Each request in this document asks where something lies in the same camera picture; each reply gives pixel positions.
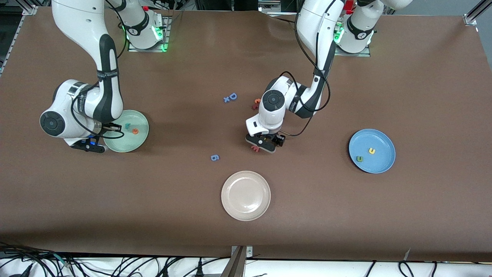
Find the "brown tabletop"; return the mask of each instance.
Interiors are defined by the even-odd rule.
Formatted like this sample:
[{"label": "brown tabletop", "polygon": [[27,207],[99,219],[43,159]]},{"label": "brown tabletop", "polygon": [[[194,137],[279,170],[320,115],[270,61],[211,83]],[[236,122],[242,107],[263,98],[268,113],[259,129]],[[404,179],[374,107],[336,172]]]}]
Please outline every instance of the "brown tabletop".
[{"label": "brown tabletop", "polygon": [[[289,23],[184,12],[167,53],[119,59],[124,107],[146,115],[147,141],[94,154],[39,126],[60,83],[96,80],[89,55],[40,8],[0,78],[0,239],[74,252],[227,255],[247,244],[266,258],[400,260],[411,248],[413,260],[491,260],[492,74],[478,34],[461,17],[383,16],[377,29],[370,58],[335,58],[331,102],[304,134],[255,153],[244,139],[254,99],[284,70],[309,85],[312,66]],[[304,124],[287,114],[283,128]],[[348,156],[364,128],[395,144],[384,174]],[[243,170],[272,192],[252,222],[220,201]]]}]

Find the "gray floor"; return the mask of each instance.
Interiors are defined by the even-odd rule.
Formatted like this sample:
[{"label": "gray floor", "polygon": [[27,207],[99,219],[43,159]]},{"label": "gray floor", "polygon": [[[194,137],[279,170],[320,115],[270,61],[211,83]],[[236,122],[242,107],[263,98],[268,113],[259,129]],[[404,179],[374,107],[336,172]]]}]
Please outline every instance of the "gray floor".
[{"label": "gray floor", "polygon": [[[479,0],[414,0],[407,8],[395,14],[463,15],[478,2]],[[477,28],[492,68],[492,8],[478,18]]]}]

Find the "beige plate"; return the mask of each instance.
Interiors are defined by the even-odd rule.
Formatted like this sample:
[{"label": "beige plate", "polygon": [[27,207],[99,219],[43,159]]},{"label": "beige plate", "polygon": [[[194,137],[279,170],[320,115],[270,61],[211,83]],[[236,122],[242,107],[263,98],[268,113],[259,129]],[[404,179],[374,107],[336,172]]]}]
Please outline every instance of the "beige plate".
[{"label": "beige plate", "polygon": [[270,205],[270,197],[266,180],[252,171],[234,173],[222,187],[225,211],[240,221],[251,221],[262,216]]}]

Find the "white floor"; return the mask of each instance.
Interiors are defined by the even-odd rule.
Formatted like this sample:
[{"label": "white floor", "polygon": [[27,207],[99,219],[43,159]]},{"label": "white floor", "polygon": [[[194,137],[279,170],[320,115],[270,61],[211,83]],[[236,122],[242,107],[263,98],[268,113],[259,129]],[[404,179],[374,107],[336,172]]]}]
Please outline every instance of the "white floor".
[{"label": "white floor", "polygon": [[[113,270],[121,263],[121,258],[80,258],[79,262],[85,263],[92,269],[103,271],[111,274]],[[135,267],[142,264],[142,260],[135,262],[128,269],[120,274],[121,277],[127,277]],[[0,260],[0,266],[6,259]],[[143,277],[154,277],[158,270],[162,268],[166,258],[158,258],[158,262],[151,261],[142,266],[136,272]],[[218,260],[203,266],[205,274],[220,274],[225,268],[228,259]],[[198,258],[185,258],[178,261],[170,267],[169,277],[184,277],[184,274],[197,266]],[[31,262],[21,262],[20,260],[12,261],[0,269],[0,276],[11,276],[21,274]],[[322,261],[247,261],[245,277],[258,277],[266,274],[265,277],[365,277],[371,265],[371,262],[322,262]],[[432,263],[409,263],[415,277],[430,277],[434,264]],[[54,274],[57,273],[53,265],[50,266]],[[103,277],[85,270],[88,277]],[[410,276],[409,272],[403,267],[403,272]],[[72,276],[70,271],[65,268],[62,271],[64,276]],[[77,277],[82,277],[82,273],[75,270]],[[42,268],[35,264],[31,270],[30,277],[44,277]],[[477,264],[450,264],[439,263],[435,272],[435,277],[490,277],[492,276],[492,265]],[[369,277],[403,277],[398,270],[396,262],[377,262]]]}]

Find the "red object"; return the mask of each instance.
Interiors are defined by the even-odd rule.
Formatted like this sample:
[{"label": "red object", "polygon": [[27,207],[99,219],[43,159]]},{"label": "red object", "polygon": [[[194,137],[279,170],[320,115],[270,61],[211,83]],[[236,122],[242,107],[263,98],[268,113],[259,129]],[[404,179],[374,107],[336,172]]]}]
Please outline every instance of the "red object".
[{"label": "red object", "polygon": [[345,2],[345,6],[343,6],[343,9],[346,11],[352,11],[353,7],[354,7],[354,0],[347,0],[347,2]]}]

